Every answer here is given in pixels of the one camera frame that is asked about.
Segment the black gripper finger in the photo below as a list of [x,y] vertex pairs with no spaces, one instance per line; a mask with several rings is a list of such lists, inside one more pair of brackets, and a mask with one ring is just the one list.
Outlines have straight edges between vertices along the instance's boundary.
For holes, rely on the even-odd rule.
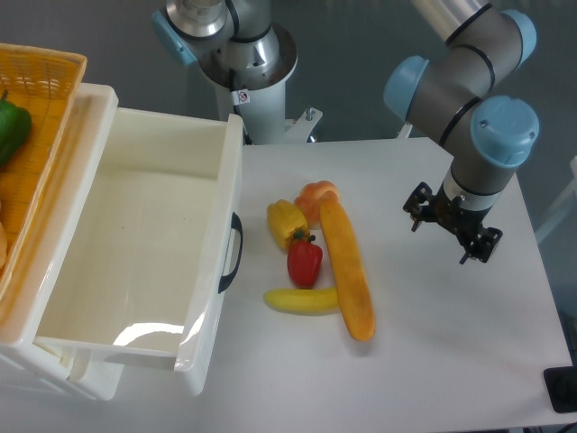
[[403,205],[403,210],[409,214],[412,221],[412,232],[416,232],[422,223],[434,221],[433,205],[433,191],[425,182],[420,182]]
[[502,236],[503,232],[495,227],[478,226],[459,232],[458,241],[464,250],[459,264],[465,264],[468,260],[487,263]]

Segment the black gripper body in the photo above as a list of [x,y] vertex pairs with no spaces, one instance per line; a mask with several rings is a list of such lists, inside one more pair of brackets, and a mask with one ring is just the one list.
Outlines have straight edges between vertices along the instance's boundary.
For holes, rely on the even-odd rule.
[[429,210],[431,211],[432,222],[455,235],[461,246],[471,246],[478,243],[482,221],[489,213],[488,208],[469,210],[461,207],[461,200],[458,198],[449,199],[442,188],[429,202]]

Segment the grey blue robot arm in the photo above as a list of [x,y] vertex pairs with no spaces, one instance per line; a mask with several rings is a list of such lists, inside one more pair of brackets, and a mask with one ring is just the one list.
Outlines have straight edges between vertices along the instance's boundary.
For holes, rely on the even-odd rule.
[[[415,8],[448,54],[437,63],[419,56],[400,62],[383,99],[453,161],[439,190],[418,185],[404,210],[415,225],[435,223],[452,233],[465,259],[487,262],[502,233],[486,227],[484,217],[539,134],[527,103],[491,90],[531,55],[536,28],[526,15],[487,1],[417,1]],[[298,54],[290,33],[272,21],[269,2],[168,1],[151,24],[177,62],[199,64],[220,115],[242,118],[247,143],[301,143],[311,134],[317,113],[297,121],[285,116],[285,84]]]

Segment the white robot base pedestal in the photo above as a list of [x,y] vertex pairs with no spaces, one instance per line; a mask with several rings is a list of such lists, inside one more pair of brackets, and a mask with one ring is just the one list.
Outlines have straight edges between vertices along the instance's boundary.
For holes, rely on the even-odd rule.
[[323,117],[309,106],[286,117],[286,84],[298,64],[292,35],[274,23],[255,41],[226,41],[199,62],[214,86],[219,117],[243,119],[244,140],[253,144],[307,143]]

